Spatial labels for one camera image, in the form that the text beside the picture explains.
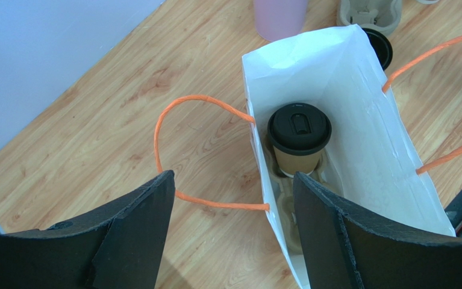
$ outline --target white paper bag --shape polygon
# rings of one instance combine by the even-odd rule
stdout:
[[[357,25],[312,31],[243,56],[252,147],[261,174],[267,218],[301,288],[309,288],[302,255],[290,254],[275,204],[263,145],[269,117],[305,102],[332,123],[326,181],[345,198],[397,222],[455,236],[428,174],[400,119],[393,93],[367,35]]]

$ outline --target wooden surface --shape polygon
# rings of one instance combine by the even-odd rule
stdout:
[[[334,26],[336,0],[310,1],[305,30]],[[154,125],[173,99],[203,93],[245,111],[240,57],[267,42],[252,1],[167,0],[0,151],[0,222],[45,229],[115,199],[157,173]],[[389,37],[387,73],[462,34],[462,1],[404,1]],[[462,144],[462,44],[394,84],[402,119],[424,161]],[[249,126],[210,104],[167,117],[163,166],[185,193],[261,202]],[[462,157],[431,173],[443,205],[462,187]],[[296,288],[262,212],[176,200],[158,288]]]

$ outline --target black lid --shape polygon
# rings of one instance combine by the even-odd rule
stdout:
[[[370,44],[377,54],[377,58],[379,59],[382,69],[386,70],[393,59],[393,47],[391,46],[391,43],[389,43],[386,36],[377,30],[370,28],[363,28],[363,30],[366,35],[368,35]]]
[[[309,104],[288,104],[268,121],[268,139],[290,155],[310,155],[323,149],[331,138],[331,122]]]

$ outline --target bag handle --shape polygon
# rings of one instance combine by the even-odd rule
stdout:
[[[166,107],[163,112],[160,114],[160,118],[156,123],[156,129],[154,130],[154,157],[156,159],[156,167],[158,169],[158,173],[163,172],[163,168],[161,166],[160,161],[160,152],[159,152],[159,136],[160,136],[160,129],[161,124],[163,124],[163,119],[167,115],[167,113],[176,107],[179,104],[182,104],[186,101],[204,101],[209,102],[212,104],[216,104],[219,107],[223,108],[224,110],[229,111],[230,113],[234,114],[235,116],[239,116],[243,120],[247,122],[251,122],[255,125],[255,119],[246,114],[242,113],[241,111],[235,109],[234,107],[226,104],[225,102],[219,101],[218,99],[212,98],[211,96],[207,95],[188,95],[183,96],[174,100],[168,107]],[[200,199],[198,197],[192,197],[184,194],[179,190],[175,190],[175,196],[180,198],[181,200],[185,200],[191,203],[206,205],[209,207],[214,208],[227,208],[227,209],[241,209],[241,210],[249,210],[249,211],[270,211],[270,204],[232,204],[232,203],[220,203],[220,202],[213,202],[210,200]]]
[[[386,84],[384,84],[384,86],[382,87],[382,91],[384,93],[387,92],[387,90],[389,89],[389,87],[391,86],[391,83],[393,83],[393,81],[402,73],[406,72],[408,69],[410,69],[411,67],[413,67],[414,65],[416,65],[417,63],[421,62],[422,60],[426,59],[427,57],[429,57],[430,55],[444,49],[444,48],[447,48],[448,46],[452,46],[454,44],[457,44],[457,43],[460,43],[462,42],[462,36],[459,36],[459,37],[456,37],[452,40],[448,40],[447,42],[444,42],[444,43],[441,43],[439,45],[437,45],[436,47],[430,49],[429,51],[423,53],[422,55],[416,57],[413,61],[407,63],[406,65],[402,66],[402,68],[398,69],[397,71],[393,72],[393,74],[391,74],[389,76],[389,78],[387,79],[386,81]],[[440,157],[438,158],[437,160],[434,160],[422,167],[420,167],[419,169],[416,170],[416,173],[418,175],[421,175],[427,171],[429,171],[430,169],[433,169],[441,164],[444,164],[446,163],[447,161],[450,161],[458,156],[462,155],[462,146],[460,146],[458,149],[452,151],[451,153],[443,156],[443,157]]]

